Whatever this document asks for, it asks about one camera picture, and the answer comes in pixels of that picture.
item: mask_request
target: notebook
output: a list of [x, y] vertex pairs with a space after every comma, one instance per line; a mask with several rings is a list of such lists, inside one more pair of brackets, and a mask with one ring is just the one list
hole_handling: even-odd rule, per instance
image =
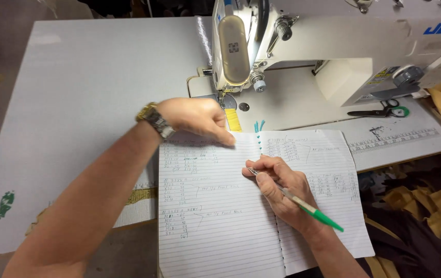
[[341, 131], [233, 133], [235, 146], [178, 133], [159, 149], [159, 266], [164, 277], [285, 277], [317, 266], [277, 218], [247, 159], [280, 156], [307, 175], [320, 210], [355, 258], [374, 256], [353, 158]]

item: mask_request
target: gold watch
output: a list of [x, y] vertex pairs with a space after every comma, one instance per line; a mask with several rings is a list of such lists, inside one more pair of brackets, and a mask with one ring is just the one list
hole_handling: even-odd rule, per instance
[[174, 134], [174, 129], [169, 123], [162, 117], [162, 115], [157, 111], [157, 103], [151, 102], [143, 109], [138, 112], [136, 121], [145, 120], [147, 121], [162, 138], [167, 139]]

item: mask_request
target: fabric pile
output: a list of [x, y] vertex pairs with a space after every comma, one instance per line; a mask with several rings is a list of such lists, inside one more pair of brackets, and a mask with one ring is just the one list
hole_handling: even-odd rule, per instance
[[383, 184], [393, 210], [363, 206], [376, 256], [361, 266], [373, 277], [441, 277], [441, 167]]

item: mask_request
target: floor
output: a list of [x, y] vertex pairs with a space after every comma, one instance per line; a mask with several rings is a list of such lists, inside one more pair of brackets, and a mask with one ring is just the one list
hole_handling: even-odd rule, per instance
[[[58, 19], [80, 16], [68, 7], [59, 7]], [[0, 130], [33, 22], [54, 19], [54, 13], [37, 0], [0, 0]], [[90, 261], [85, 276], [155, 277], [157, 234], [157, 222], [111, 232]], [[0, 276], [11, 256], [0, 255]]]

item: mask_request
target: green pen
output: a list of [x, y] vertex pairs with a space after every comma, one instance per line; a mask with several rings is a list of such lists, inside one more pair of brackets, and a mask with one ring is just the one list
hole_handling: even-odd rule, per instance
[[[255, 176], [258, 174], [258, 171], [253, 168], [248, 168], [250, 172], [252, 172]], [[291, 201], [295, 202], [300, 208], [302, 208], [304, 211], [306, 211], [308, 214], [310, 214], [313, 218], [317, 219], [323, 224], [329, 225], [333, 227], [336, 230], [344, 231], [344, 229], [339, 226], [337, 223], [332, 221], [332, 219], [328, 218], [323, 214], [321, 211], [317, 210], [313, 206], [308, 205], [305, 201], [302, 199], [299, 199], [295, 195], [293, 195], [291, 192], [289, 192], [287, 189], [282, 187], [280, 184], [278, 184], [276, 181], [274, 183], [279, 187], [279, 189], [282, 191], [282, 194], [286, 196], [286, 198], [290, 199]]]

